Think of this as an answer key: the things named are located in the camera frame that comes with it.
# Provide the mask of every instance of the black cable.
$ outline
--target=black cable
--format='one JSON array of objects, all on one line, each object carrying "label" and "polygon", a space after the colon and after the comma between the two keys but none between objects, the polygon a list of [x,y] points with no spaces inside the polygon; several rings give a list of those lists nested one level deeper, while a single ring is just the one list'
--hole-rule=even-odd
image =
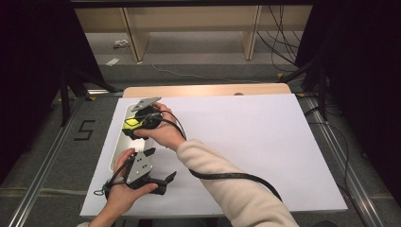
[{"label": "black cable", "polygon": [[260,39],[262,40],[262,42],[272,51],[274,52],[274,54],[278,55],[279,57],[281,57],[282,59],[284,59],[285,61],[288,61],[291,64],[294,64],[294,62],[292,60],[289,60],[288,58],[286,58],[284,55],[282,55],[280,52],[278,52],[276,49],[274,49],[270,44],[268,44],[268,42],[266,42],[263,37],[260,35],[259,32],[257,32],[257,35],[260,37]]},{"label": "black cable", "polygon": [[[278,31],[277,31],[275,40],[277,40],[278,34],[281,33],[281,35],[282,35],[282,37],[283,37],[283,41],[286,43],[286,50],[287,50],[287,52],[288,52],[288,54],[289,54],[289,57],[292,59],[292,61],[295,61],[295,60],[292,58],[290,52],[288,51],[288,46],[287,46],[287,44],[289,44],[289,42],[288,42],[286,36],[284,35],[284,31],[283,31],[284,7],[283,7],[283,6],[280,6],[280,24],[277,22],[277,19],[276,19],[276,17],[274,16],[274,13],[273,13],[273,11],[271,10],[271,7],[270,7],[270,6],[269,6],[269,10],[270,10],[271,16],[273,17],[273,20],[274,20],[275,24],[277,25],[277,28],[278,28]],[[296,55],[295,55],[294,51],[292,50],[291,46],[289,47],[289,49],[291,50],[292,54],[296,57]]]},{"label": "black cable", "polygon": [[294,55],[294,58],[296,59],[297,55],[292,50],[291,44],[289,44],[289,41],[287,40],[286,36],[284,35],[283,16],[284,16],[284,6],[280,6],[280,26],[281,26],[281,34],[283,36],[283,41],[284,41],[284,43],[286,43],[286,49],[288,46],[288,48],[291,50],[291,53]]},{"label": "black cable", "polygon": [[119,184],[119,183],[114,183],[115,178],[117,178],[117,175],[123,170],[123,168],[125,166],[127,166],[129,163],[131,163],[133,160],[135,160],[135,159],[131,158],[131,156],[130,156],[130,158],[127,159],[123,163],[123,165],[121,165],[121,167],[117,169],[117,171],[113,174],[113,176],[110,178],[110,180],[107,183],[103,184],[103,186],[100,190],[94,191],[94,194],[97,196],[102,196],[102,195],[104,195],[105,192],[107,193],[107,191],[109,191],[114,184]]},{"label": "black cable", "polygon": [[[266,33],[268,33],[268,35],[269,35],[273,40],[275,40],[275,38],[272,37],[268,31],[266,31]],[[281,42],[281,41],[279,41],[279,40],[276,40],[276,42],[279,43],[279,44],[286,44],[286,43],[283,43],[283,42]],[[292,47],[294,47],[294,48],[299,48],[298,46],[296,46],[296,45],[294,45],[294,44],[288,44],[288,45],[290,45],[290,46],[292,46]]]},{"label": "black cable", "polygon": [[297,36],[297,34],[295,33],[295,31],[292,31],[292,34],[294,34],[295,38],[297,38],[297,40],[298,40],[299,42],[301,41],[301,39],[298,38],[298,36]]},{"label": "black cable", "polygon": [[258,183],[265,185],[275,197],[277,197],[280,201],[283,201],[281,199],[280,195],[278,194],[277,190],[270,183],[263,180],[262,178],[256,177],[256,176],[248,174],[248,173],[203,174],[203,173],[196,172],[192,169],[189,169],[189,172],[191,172],[191,174],[194,177],[197,177],[197,178],[203,179],[203,180],[245,179],[245,180],[251,180],[253,182],[258,182]]},{"label": "black cable", "polygon": [[177,118],[177,116],[175,116],[172,112],[161,111],[161,113],[163,113],[163,112],[166,112],[166,113],[171,114],[171,115],[176,119],[177,123],[180,125],[180,128],[181,128],[180,134],[181,134],[181,135],[183,136],[183,138],[186,140],[186,134],[185,134],[185,131],[183,130],[183,125],[181,124],[181,122],[180,122],[180,120]]},{"label": "black cable", "polygon": [[121,48],[127,48],[130,47],[130,45],[119,45],[119,46],[114,46],[113,49],[121,49]]},{"label": "black cable", "polygon": [[337,129],[336,127],[334,127],[332,125],[329,125],[327,123],[308,122],[308,124],[309,125],[324,125],[324,126],[330,128],[330,129],[334,129],[335,131],[337,131],[341,135],[341,137],[342,137],[342,139],[343,139],[343,141],[345,143],[345,149],[346,149],[346,158],[345,158],[346,160],[345,160],[345,169],[344,169],[344,185],[345,185],[345,188],[340,186],[338,183],[337,183],[337,186],[342,191],[344,191],[345,194],[350,198],[350,202],[353,204],[355,210],[357,211],[357,215],[359,216],[359,219],[362,221],[363,226],[367,227],[367,224],[365,223],[364,218],[362,217],[362,215],[360,214],[359,210],[357,209],[357,206],[355,205],[355,202],[353,201],[353,199],[351,197],[351,193],[350,193],[349,188],[348,188],[347,178],[348,178],[348,166],[349,166],[349,160],[350,160],[350,150],[349,150],[347,139],[346,139],[345,135],[339,129]]},{"label": "black cable", "polygon": [[169,120],[166,120],[166,119],[163,119],[163,118],[159,118],[159,117],[154,117],[153,119],[161,120],[161,121],[164,121],[164,122],[166,122],[166,123],[172,125],[174,128],[176,128],[176,129],[180,132],[180,134],[181,134],[181,136],[183,137],[183,139],[186,140],[185,134],[184,134],[183,131],[180,129],[180,127],[178,127],[176,124],[174,124],[174,122],[169,121]]},{"label": "black cable", "polygon": [[259,32],[257,32],[257,35],[260,37],[260,39],[262,40],[262,42],[265,44],[266,47],[268,47],[271,50],[271,63],[272,65],[278,69],[279,71],[283,71],[283,72],[289,72],[292,73],[294,71],[291,70],[285,70],[285,69],[281,69],[279,67],[277,67],[277,65],[274,63],[274,59],[273,59],[273,52],[278,55],[279,57],[281,57],[282,59],[284,59],[285,61],[288,61],[291,64],[294,64],[294,62],[292,62],[291,60],[289,60],[288,58],[284,57],[280,52],[278,52],[276,49],[274,49],[274,47],[272,47],[270,44],[268,44],[263,37],[259,34]]},{"label": "black cable", "polygon": [[309,114],[312,114],[313,112],[318,111],[318,110],[319,110],[319,107],[314,107],[314,108],[310,109],[309,111],[305,112],[304,116],[308,116]]}]

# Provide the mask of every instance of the person's right hand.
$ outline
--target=person's right hand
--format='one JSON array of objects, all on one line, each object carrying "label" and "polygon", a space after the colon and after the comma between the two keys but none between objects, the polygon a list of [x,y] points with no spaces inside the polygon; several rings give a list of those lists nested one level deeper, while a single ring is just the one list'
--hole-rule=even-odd
[{"label": "person's right hand", "polygon": [[[176,124],[176,119],[172,115],[172,111],[165,105],[159,102],[152,104],[153,107],[162,114],[163,119],[169,120]],[[150,137],[154,139],[159,145],[177,150],[178,146],[185,142],[180,132],[169,123],[162,121],[160,125],[154,130],[136,130],[133,132],[140,137]]]}]

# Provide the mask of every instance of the white tag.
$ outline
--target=white tag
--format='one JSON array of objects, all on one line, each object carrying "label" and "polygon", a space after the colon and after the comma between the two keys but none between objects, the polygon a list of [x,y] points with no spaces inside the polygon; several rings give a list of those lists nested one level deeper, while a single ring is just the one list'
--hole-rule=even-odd
[{"label": "white tag", "polygon": [[127,43],[128,43],[128,41],[126,41],[126,40],[120,40],[118,44],[119,45],[125,45]]},{"label": "white tag", "polygon": [[106,64],[107,65],[109,65],[109,66],[113,66],[113,65],[115,65],[117,62],[119,62],[120,61],[120,59],[117,59],[117,58],[113,58],[112,60],[110,60],[109,62],[107,62]]}]

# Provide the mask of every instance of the metal frame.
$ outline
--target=metal frame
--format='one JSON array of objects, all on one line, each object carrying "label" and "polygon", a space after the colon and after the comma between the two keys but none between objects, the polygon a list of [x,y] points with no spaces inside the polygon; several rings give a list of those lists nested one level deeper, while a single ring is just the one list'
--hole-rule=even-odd
[{"label": "metal frame", "polygon": [[[318,103],[315,99],[308,100],[308,104],[310,108],[315,108],[318,106]],[[317,122],[326,123],[326,121],[324,121],[322,116],[318,113],[314,114],[314,117]],[[379,214],[377,213],[377,210],[375,209],[375,205],[372,203],[362,183],[357,178],[356,172],[353,170],[349,162],[347,163],[346,151],[341,148],[340,143],[334,135],[333,131],[329,127],[325,126],[320,126],[320,129],[331,151],[333,152],[334,157],[336,158],[336,161],[339,164],[340,170],[343,174],[345,174],[346,165],[348,165],[347,175],[345,176],[348,182],[348,187],[354,195],[355,200],[357,201],[359,211],[364,217],[366,224],[372,227],[384,226]]]},{"label": "metal frame", "polygon": [[82,105],[85,97],[77,97],[74,101],[73,108],[71,110],[72,114],[69,120],[65,123],[63,127],[59,130],[53,145],[51,146],[50,150],[47,152],[42,165],[36,174],[32,184],[30,185],[29,189],[27,190],[26,194],[24,195],[20,205],[15,210],[15,213],[9,223],[9,227],[17,227],[17,226],[24,226],[27,216],[30,213],[36,199],[39,196],[40,190],[44,185],[44,182],[49,174],[61,148],[64,143],[65,137],[67,133],[70,131],[71,123],[74,120],[75,115],[77,114],[80,106]]}]

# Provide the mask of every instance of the beige sleeve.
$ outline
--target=beige sleeve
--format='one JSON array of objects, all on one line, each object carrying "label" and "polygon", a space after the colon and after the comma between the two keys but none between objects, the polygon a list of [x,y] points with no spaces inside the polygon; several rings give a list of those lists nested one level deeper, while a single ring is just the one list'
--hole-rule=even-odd
[{"label": "beige sleeve", "polygon": [[89,226],[89,222],[84,222],[84,223],[77,225],[77,227],[88,227],[88,226]]},{"label": "beige sleeve", "polygon": [[[177,148],[183,164],[199,173],[244,172],[199,140]],[[298,226],[285,205],[250,180],[201,180],[233,226]]]}]

